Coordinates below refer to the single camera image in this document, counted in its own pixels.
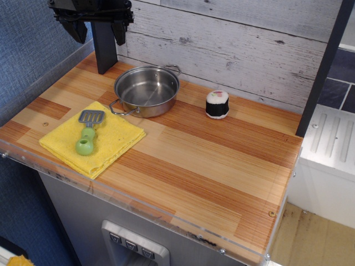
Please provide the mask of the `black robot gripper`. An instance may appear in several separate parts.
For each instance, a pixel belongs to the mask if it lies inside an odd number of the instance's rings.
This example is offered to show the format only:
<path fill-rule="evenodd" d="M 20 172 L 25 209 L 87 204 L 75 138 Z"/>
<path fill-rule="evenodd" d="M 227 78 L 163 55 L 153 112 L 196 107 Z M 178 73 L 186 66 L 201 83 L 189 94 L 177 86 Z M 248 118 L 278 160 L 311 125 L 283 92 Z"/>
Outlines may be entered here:
<path fill-rule="evenodd" d="M 127 25 L 134 21 L 131 1 L 117 0 L 51 0 L 47 5 L 56 20 L 78 43 L 85 43 L 84 22 L 109 22 L 118 45 L 126 42 Z"/>

